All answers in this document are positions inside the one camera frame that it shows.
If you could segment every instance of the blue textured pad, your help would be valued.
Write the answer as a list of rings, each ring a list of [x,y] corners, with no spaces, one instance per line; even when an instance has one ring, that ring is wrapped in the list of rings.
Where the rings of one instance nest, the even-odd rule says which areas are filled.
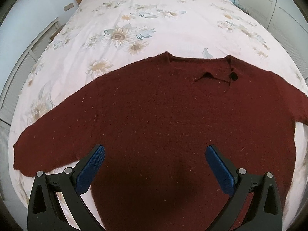
[[[91,182],[93,181],[104,160],[105,148],[101,145],[90,158],[88,163],[84,166],[76,179],[75,190],[79,195],[88,191]]]
[[[222,191],[231,197],[234,194],[234,178],[211,146],[206,148],[205,158]]]

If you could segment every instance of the button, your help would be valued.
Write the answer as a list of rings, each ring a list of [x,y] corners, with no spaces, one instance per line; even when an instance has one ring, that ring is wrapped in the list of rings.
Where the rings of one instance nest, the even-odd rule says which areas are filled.
[[[236,80],[238,79],[238,75],[237,75],[235,72],[232,72],[232,73],[230,74],[230,77],[231,77],[231,79],[232,79],[233,81],[236,81]]]

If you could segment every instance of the white bedspread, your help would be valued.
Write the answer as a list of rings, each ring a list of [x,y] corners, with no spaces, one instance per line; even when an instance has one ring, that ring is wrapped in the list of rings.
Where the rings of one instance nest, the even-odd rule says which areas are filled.
[[[12,120],[10,176],[26,207],[34,178],[13,169],[13,144],[24,129],[98,76],[165,51],[190,58],[233,55],[280,75],[308,94],[301,73],[284,48],[229,0],[83,0],[34,66]],[[284,209],[284,230],[298,210],[307,183],[307,127],[297,123],[295,132],[297,158]],[[83,199],[102,224],[90,191]],[[69,223],[76,227],[63,200],[61,205]]]

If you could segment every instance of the maroon knit sweater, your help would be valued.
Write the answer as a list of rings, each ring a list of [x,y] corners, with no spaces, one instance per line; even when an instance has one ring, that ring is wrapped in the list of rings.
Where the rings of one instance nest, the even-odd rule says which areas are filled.
[[[26,128],[14,169],[35,176],[99,143],[106,160],[91,190],[107,231],[201,231],[228,199],[206,146],[249,173],[272,172],[284,205],[295,122],[307,119],[306,95],[272,72],[165,52],[95,79]]]

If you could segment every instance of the bed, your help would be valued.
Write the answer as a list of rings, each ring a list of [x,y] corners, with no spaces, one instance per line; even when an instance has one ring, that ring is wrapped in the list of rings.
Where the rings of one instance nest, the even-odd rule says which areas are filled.
[[[9,134],[13,187],[27,207],[32,177],[13,169],[13,145],[42,115],[97,77],[168,51],[188,58],[235,56],[308,87],[279,42],[229,0],[77,0],[79,7],[43,52],[20,93]],[[308,128],[296,123],[296,163],[283,215],[286,230],[300,212],[308,178]],[[59,173],[65,167],[49,173]],[[78,228],[58,193],[68,222]],[[104,226],[90,190],[82,198]]]

